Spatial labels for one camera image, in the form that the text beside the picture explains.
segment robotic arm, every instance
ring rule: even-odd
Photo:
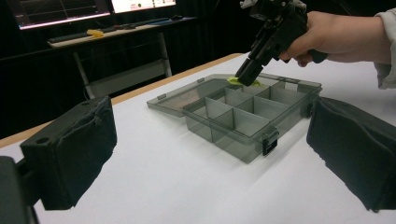
[[[264,25],[256,35],[252,51],[236,72],[238,81],[250,86],[271,59],[278,56],[300,35],[306,32],[306,4],[299,0],[245,0],[241,8],[250,9],[250,16]],[[315,63],[323,62],[327,54],[309,51]]]

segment computer mouse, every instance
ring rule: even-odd
[[[179,21],[181,19],[183,19],[183,17],[180,15],[175,15],[175,16],[171,17],[171,21]]]

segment dark background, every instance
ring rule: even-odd
[[[396,7],[390,0],[304,2],[308,10],[360,16],[374,16],[379,11]],[[50,49],[46,42],[49,38],[116,23],[174,15],[197,17],[201,20],[164,31],[172,72],[177,74],[231,53],[250,51],[255,34],[262,25],[248,16],[248,10],[240,9],[239,0],[178,0],[176,7],[20,31],[6,1],[0,0],[0,4],[0,139],[56,119],[86,100],[82,80],[70,52],[38,53]],[[79,49],[78,54],[90,81],[94,81],[158,58],[160,52],[154,45],[154,38],[150,34],[135,36],[129,40]]]

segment plastic organizer box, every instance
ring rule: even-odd
[[[185,117],[188,129],[245,163],[267,155],[277,139],[311,116],[321,85],[260,74],[260,86],[232,85],[211,75],[148,101],[148,107]]]

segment monitor screen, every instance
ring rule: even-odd
[[[176,0],[111,0],[114,13],[130,12],[155,7],[176,5]]]
[[[110,15],[104,0],[7,0],[21,30]]]

